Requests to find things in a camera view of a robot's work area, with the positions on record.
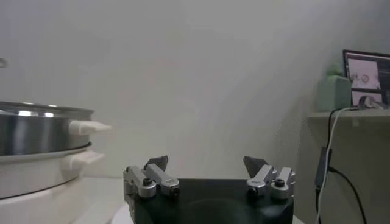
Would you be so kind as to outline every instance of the shelf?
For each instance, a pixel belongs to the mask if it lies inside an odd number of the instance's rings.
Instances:
[[[328,119],[330,112],[314,112],[310,113],[309,119]],[[343,111],[340,114],[343,119],[375,119],[381,121],[390,121],[390,110],[382,109],[366,109],[358,111]]]

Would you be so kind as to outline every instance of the stainless steel pot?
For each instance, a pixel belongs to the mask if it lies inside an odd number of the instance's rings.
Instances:
[[[93,110],[0,102],[0,156],[79,149],[89,134],[109,129],[91,121]]]

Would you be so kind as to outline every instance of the white pot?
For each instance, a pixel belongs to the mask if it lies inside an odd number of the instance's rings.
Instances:
[[[76,178],[57,187],[0,200],[2,224],[69,224],[87,208],[85,185]]]
[[[58,186],[104,157],[88,148],[21,156],[0,156],[0,199]]]

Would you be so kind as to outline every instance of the white table surface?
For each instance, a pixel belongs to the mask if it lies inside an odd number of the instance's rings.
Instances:
[[[120,209],[123,214],[125,207],[123,207],[123,180],[121,178],[84,177],[83,181],[88,189],[87,198],[90,206],[73,224],[107,224]],[[294,216],[293,224],[303,224],[303,222]]]

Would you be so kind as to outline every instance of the pot handle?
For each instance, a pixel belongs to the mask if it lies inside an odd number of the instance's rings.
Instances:
[[[86,165],[99,161],[104,157],[103,153],[97,153],[92,150],[86,150],[81,153],[68,155],[62,159],[62,170],[80,170]]]
[[[90,135],[99,131],[112,129],[111,126],[97,121],[77,121],[71,120],[69,123],[69,134],[71,135]]]

